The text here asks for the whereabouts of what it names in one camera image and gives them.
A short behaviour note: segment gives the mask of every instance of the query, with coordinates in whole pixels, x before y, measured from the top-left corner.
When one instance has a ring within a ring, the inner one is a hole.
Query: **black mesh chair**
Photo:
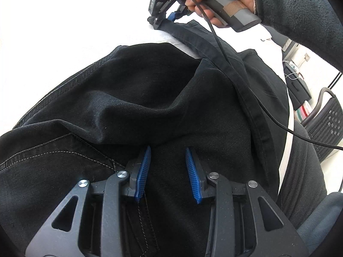
[[[325,92],[329,93],[332,98],[329,99],[327,104],[319,112]],[[301,124],[312,140],[330,145],[339,144],[343,138],[343,110],[337,97],[329,88],[322,88],[320,90],[316,107]],[[320,162],[333,150],[318,145],[314,145],[314,149]]]

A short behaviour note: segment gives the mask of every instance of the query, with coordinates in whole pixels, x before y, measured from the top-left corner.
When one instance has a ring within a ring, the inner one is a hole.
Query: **white bed sheet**
[[[169,42],[198,57],[169,34],[153,30],[147,22],[149,1],[0,0],[0,135],[56,85],[118,45]],[[192,19],[208,28],[195,13],[177,22]],[[215,30],[238,52],[255,49],[284,80],[281,48],[263,26],[241,33]]]

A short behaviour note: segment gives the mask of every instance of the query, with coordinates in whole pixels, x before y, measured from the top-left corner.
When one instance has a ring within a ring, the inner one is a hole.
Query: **person's leg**
[[[297,121],[294,121],[294,131],[308,138]],[[294,136],[277,204],[298,229],[325,196],[324,175],[313,144]]]

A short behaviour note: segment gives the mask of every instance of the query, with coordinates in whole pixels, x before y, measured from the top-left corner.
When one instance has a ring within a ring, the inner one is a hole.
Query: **wall outlet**
[[[309,60],[310,60],[310,56],[307,53],[305,53],[305,61],[309,61]]]

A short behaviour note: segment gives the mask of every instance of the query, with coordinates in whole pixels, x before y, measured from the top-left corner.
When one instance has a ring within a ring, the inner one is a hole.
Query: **gray fleece jacket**
[[[343,72],[343,26],[327,0],[255,0],[255,13]]]

